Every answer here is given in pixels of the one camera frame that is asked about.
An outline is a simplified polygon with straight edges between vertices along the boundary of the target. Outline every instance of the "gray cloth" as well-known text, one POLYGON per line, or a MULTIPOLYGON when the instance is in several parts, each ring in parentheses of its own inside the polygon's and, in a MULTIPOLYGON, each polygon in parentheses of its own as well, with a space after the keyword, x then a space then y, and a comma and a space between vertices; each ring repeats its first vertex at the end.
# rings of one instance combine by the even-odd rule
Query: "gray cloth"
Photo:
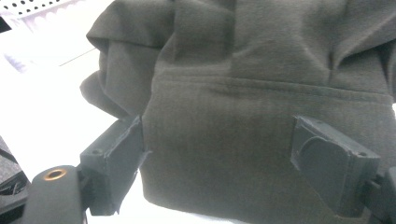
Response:
POLYGON ((381 173, 396 165, 395 22, 394 0, 119 0, 88 33, 103 93, 90 79, 81 88, 116 116, 143 114, 152 203, 251 223, 366 223, 335 216, 293 168, 293 116, 375 151, 381 173))

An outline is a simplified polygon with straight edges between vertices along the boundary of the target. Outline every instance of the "dark gray fabric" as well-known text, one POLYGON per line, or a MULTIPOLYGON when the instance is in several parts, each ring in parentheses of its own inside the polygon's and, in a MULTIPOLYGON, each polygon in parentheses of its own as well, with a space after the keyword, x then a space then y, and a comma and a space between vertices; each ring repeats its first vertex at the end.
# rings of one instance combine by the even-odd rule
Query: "dark gray fabric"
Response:
POLYGON ((104 101, 143 114, 149 201, 251 223, 365 223, 335 216, 295 171, 293 116, 375 151, 382 173, 396 165, 395 22, 393 0, 119 0, 88 38, 104 101))
POLYGON ((128 113, 125 112, 122 108, 120 108, 116 103, 111 101, 104 93, 101 88, 99 76, 92 75, 85 79, 81 83, 81 88, 84 90, 83 96, 93 105, 96 105, 107 113, 117 117, 123 118, 128 116, 128 113))

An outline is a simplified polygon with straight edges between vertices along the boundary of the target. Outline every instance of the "black mechanical part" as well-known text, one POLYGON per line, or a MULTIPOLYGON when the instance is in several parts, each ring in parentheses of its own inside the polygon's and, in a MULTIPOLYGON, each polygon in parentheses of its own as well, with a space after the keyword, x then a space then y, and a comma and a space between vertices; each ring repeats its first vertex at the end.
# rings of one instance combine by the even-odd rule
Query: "black mechanical part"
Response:
POLYGON ((120 211, 134 183, 137 169, 147 156, 140 118, 116 121, 80 155, 82 175, 92 181, 93 216, 120 211))
POLYGON ((0 223, 20 223, 29 180, 0 137, 0 223))
POLYGON ((113 215, 147 155, 141 119, 116 121, 80 154, 78 167, 55 167, 34 179, 23 223, 81 224, 87 208, 113 215))
POLYGON ((396 167, 378 175, 364 186, 364 204, 372 211, 372 223, 396 223, 396 167))
POLYGON ((9 30, 11 30, 11 27, 9 27, 9 25, 4 21, 4 19, 0 17, 0 34, 9 30))
POLYGON ((82 224, 78 169, 59 166, 37 175, 29 188, 23 223, 82 224))
POLYGON ((396 223, 396 167, 377 175, 380 157, 308 117, 296 117, 291 162, 337 216, 360 217, 366 206, 370 223, 396 223))

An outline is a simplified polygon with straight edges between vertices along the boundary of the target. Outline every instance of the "screw hole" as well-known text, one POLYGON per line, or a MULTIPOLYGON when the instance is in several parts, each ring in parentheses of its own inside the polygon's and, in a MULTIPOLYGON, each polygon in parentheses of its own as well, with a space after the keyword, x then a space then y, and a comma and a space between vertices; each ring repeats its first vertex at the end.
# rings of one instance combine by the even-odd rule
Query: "screw hole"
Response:
POLYGON ((62 178, 64 175, 66 175, 66 173, 67 173, 67 171, 64 169, 53 170, 53 171, 48 172, 44 176, 44 180, 46 180, 46 181, 56 180, 56 179, 62 178))

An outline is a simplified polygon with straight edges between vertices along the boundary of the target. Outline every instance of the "white surface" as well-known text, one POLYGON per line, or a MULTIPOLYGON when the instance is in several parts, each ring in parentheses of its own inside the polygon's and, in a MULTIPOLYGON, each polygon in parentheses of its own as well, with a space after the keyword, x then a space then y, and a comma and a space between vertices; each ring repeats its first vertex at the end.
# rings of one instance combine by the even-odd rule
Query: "white surface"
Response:
MULTIPOLYGON (((17 67, 24 65, 26 68, 19 69, 21 72, 37 65, 62 65, 92 50, 93 46, 85 35, 99 14, 112 2, 52 1, 53 7, 43 11, 33 10, 29 16, 4 17, 12 30, 0 34, 0 52, 17 67)), ((29 5, 32 4, 37 3, 25 0, 25 5, 18 6, 31 7, 29 5)))
POLYGON ((77 165, 72 152, 84 149, 114 120, 81 97, 78 85, 91 69, 77 63, 0 74, 0 133, 30 178, 66 161, 77 165))

